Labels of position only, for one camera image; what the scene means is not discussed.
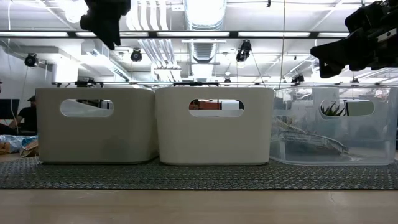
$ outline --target gray woven mat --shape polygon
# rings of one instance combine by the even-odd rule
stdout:
[[[398,190],[389,166],[43,165],[38,158],[0,163],[0,189]]]

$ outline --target table surface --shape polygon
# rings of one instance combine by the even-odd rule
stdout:
[[[18,159],[0,156],[0,161]],[[0,190],[1,223],[398,223],[398,191]]]

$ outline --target ceiling duct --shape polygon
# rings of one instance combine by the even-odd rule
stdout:
[[[226,0],[184,0],[185,23],[188,30],[221,30],[223,28]],[[195,77],[210,77],[216,55],[216,43],[191,43],[190,52],[194,61],[201,65],[192,65]]]

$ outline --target transparent storage container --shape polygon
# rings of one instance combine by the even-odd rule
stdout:
[[[397,88],[301,87],[277,90],[271,158],[301,165],[394,162]]]

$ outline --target white storage bin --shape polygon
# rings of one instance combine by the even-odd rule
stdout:
[[[395,156],[397,105],[396,88],[278,90],[271,158],[304,165],[390,164]]]
[[[153,91],[39,88],[36,97],[42,162],[137,163],[158,155]],[[112,112],[68,99],[111,100],[114,109]]]
[[[155,91],[160,160],[166,164],[264,164],[272,100],[266,88],[172,87]],[[239,100],[241,110],[190,110],[195,99]]]

